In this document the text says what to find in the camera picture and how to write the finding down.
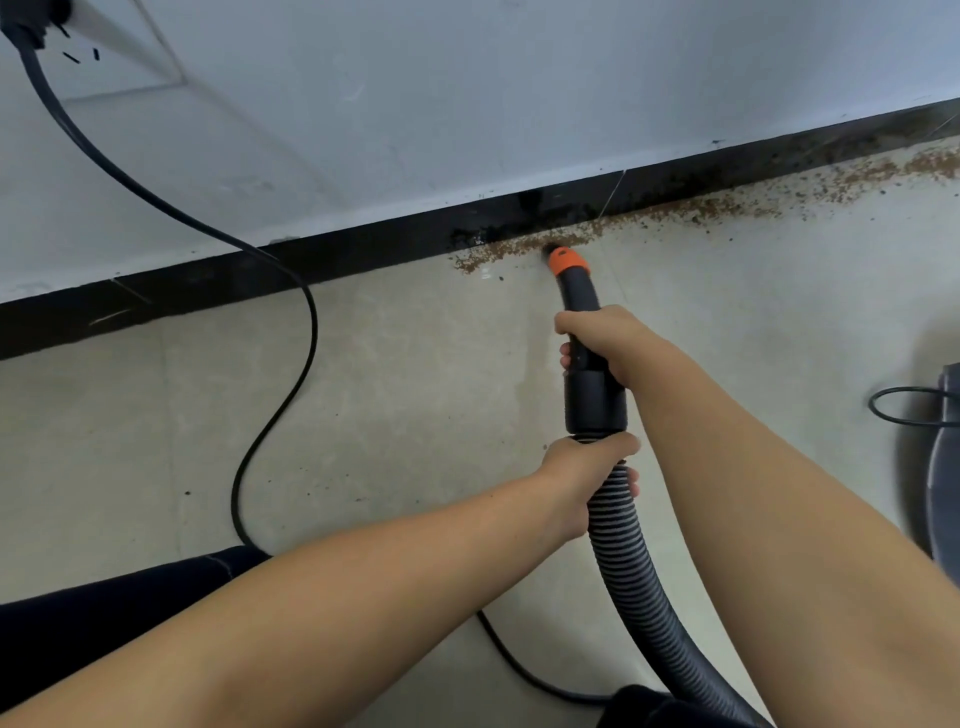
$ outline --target forearm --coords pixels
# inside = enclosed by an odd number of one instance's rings
[[[277,557],[11,725],[339,724],[561,545],[556,501],[534,476]]]
[[[925,555],[671,345],[638,350],[631,384],[697,570],[778,724],[952,723],[960,597]]]

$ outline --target electrical cord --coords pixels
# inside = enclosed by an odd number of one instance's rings
[[[894,425],[906,425],[908,427],[929,427],[932,429],[960,427],[960,420],[951,420],[947,422],[943,422],[941,420],[910,420],[908,418],[888,415],[886,412],[880,411],[880,409],[876,406],[878,400],[881,400],[887,395],[898,394],[901,392],[920,392],[926,395],[934,395],[943,400],[960,402],[960,395],[956,394],[955,392],[948,392],[947,390],[937,389],[935,387],[887,387],[886,389],[881,389],[879,392],[875,392],[870,399],[867,400],[867,408],[877,415],[881,420],[886,420],[888,423],[893,423]]]
[[[200,220],[197,220],[196,218],[186,214],[182,210],[174,207],[170,203],[158,197],[156,194],[137,182],[134,178],[110,161],[109,158],[107,158],[99,149],[97,149],[96,146],[94,146],[93,142],[86,138],[84,133],[80,131],[77,125],[73,123],[73,120],[70,118],[69,114],[67,114],[66,109],[63,108],[63,105],[60,103],[57,95],[47,82],[46,75],[43,73],[43,68],[40,65],[39,58],[36,55],[36,36],[26,27],[17,25],[4,25],[3,31],[19,52],[20,59],[23,61],[23,67],[27,72],[27,77],[30,79],[30,83],[33,85],[36,95],[39,96],[43,106],[46,107],[47,111],[50,112],[50,115],[54,117],[54,120],[60,125],[60,128],[66,132],[66,135],[69,136],[78,147],[80,147],[81,151],[84,152],[84,154],[86,154],[94,162],[94,164],[104,170],[104,172],[106,172],[108,175],[113,177],[117,182],[120,182],[120,184],[122,184],[124,187],[130,190],[130,192],[146,202],[148,205],[151,205],[160,212],[169,215],[177,222],[183,223],[188,228],[192,228],[195,231],[202,232],[205,235],[209,235],[212,238],[225,242],[248,255],[252,255],[260,262],[280,271],[296,284],[296,286],[303,292],[303,296],[306,298],[307,307],[310,309],[310,348],[307,352],[306,361],[304,362],[303,368],[300,370],[300,375],[297,377],[297,381],[291,388],[290,393],[286,396],[286,398],[284,398],[274,415],[264,425],[263,429],[260,430],[259,434],[253,439],[252,444],[244,454],[243,459],[240,461],[240,465],[237,468],[236,475],[233,477],[233,485],[230,488],[230,518],[233,520],[233,529],[236,531],[237,537],[245,546],[259,548],[259,546],[254,542],[253,538],[251,538],[247,527],[243,523],[243,518],[241,517],[241,487],[243,484],[244,475],[246,474],[247,468],[250,466],[253,457],[263,444],[263,441],[266,440],[267,435],[269,435],[273,430],[274,425],[276,425],[279,419],[287,411],[287,408],[290,406],[291,402],[293,402],[294,398],[297,396],[297,393],[300,391],[300,388],[303,386],[303,383],[306,381],[307,376],[310,374],[310,369],[313,367],[313,360],[317,354],[319,330],[317,304],[314,301],[313,294],[310,292],[310,288],[306,281],[300,277],[300,274],[285,266],[269,253],[265,253],[250,243],[244,242],[239,238],[217,230],[216,228],[213,228],[206,223],[203,223]],[[490,620],[487,619],[487,616],[483,613],[483,611],[481,610],[480,612],[477,612],[476,616],[480,620],[480,624],[483,625],[487,636],[490,637],[491,642],[493,642],[493,646],[496,648],[496,651],[500,653],[507,665],[509,665],[514,672],[516,672],[516,674],[519,675],[529,685],[574,705],[605,706],[611,701],[612,695],[590,695],[580,692],[567,691],[562,688],[557,688],[556,686],[539,679],[539,677],[521,665],[519,660],[514,657],[509,649],[507,649],[507,646],[502,640],[500,640],[499,636],[496,634],[496,631],[493,629],[493,626],[490,624]]]

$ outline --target black baseboard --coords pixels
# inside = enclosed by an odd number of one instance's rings
[[[726,147],[626,172],[286,240],[264,248],[310,283],[676,202],[960,133],[960,99]],[[292,288],[243,253],[0,304],[0,359],[161,316]]]

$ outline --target dust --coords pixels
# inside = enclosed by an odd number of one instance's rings
[[[955,182],[958,176],[960,146],[955,141],[935,142],[912,153],[898,150],[864,157],[568,228],[479,245],[459,252],[452,260],[457,270],[469,274],[507,256],[540,250],[547,243],[585,245],[606,231],[628,225],[662,231],[666,225],[680,224],[709,232],[711,227],[734,218],[776,219],[790,214],[808,220],[829,214],[834,206],[852,205],[868,194],[885,195],[891,187],[923,180]]]
[[[468,251],[456,254],[453,257],[453,267],[462,273],[473,273],[478,268],[502,260],[508,255],[524,255],[540,251],[548,243],[564,245],[567,248],[584,245],[600,235],[602,231],[595,229],[599,223],[599,220],[580,223],[579,225],[557,228],[552,231],[534,232],[530,235],[502,240],[498,243],[478,245]]]

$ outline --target power plug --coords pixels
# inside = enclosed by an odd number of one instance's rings
[[[13,45],[26,40],[39,50],[47,28],[63,25],[72,12],[72,0],[0,0],[0,31]]]

